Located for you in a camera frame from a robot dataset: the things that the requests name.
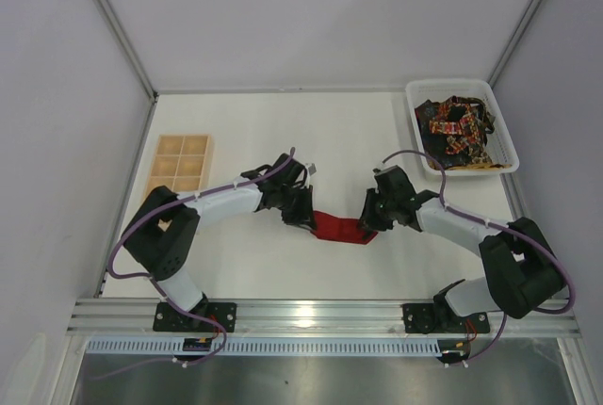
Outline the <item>red necktie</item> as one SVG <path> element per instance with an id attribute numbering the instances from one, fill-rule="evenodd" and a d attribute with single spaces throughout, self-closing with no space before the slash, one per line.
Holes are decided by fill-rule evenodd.
<path id="1" fill-rule="evenodd" d="M 316 228 L 311 231 L 311 234 L 319 240 L 367 245 L 378 235 L 376 231 L 363 229 L 358 219 L 340 218 L 315 211 L 314 220 Z"/>

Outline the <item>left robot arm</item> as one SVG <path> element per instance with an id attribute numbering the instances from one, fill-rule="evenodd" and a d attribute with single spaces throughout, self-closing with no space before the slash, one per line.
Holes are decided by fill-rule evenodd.
<path id="1" fill-rule="evenodd" d="M 185 263 L 198 230 L 225 219 L 262 210 L 281 212 L 285 225 L 315 230 L 311 176 L 316 168 L 281 154 L 213 188 L 176 193 L 167 186 L 154 188 L 126 226 L 114 252 L 126 250 L 142 266 L 139 273 L 114 278 L 142 277 L 160 295 L 182 311 L 198 313 L 206 295 L 187 272 Z"/>

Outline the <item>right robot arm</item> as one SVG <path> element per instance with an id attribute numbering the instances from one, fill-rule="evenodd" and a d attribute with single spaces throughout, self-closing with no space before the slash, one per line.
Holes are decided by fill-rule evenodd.
<path id="1" fill-rule="evenodd" d="M 376 186 L 367 190 L 362 230 L 409 227 L 446 239 L 481 260 L 483 276 L 445 287 L 433 297 L 438 306 L 457 317 L 502 312 L 520 319 L 533 311 L 554 312 L 542 304 L 569 284 L 533 220 L 489 221 L 446 206 L 440 193 L 417 192 L 398 166 L 373 172 Z"/>

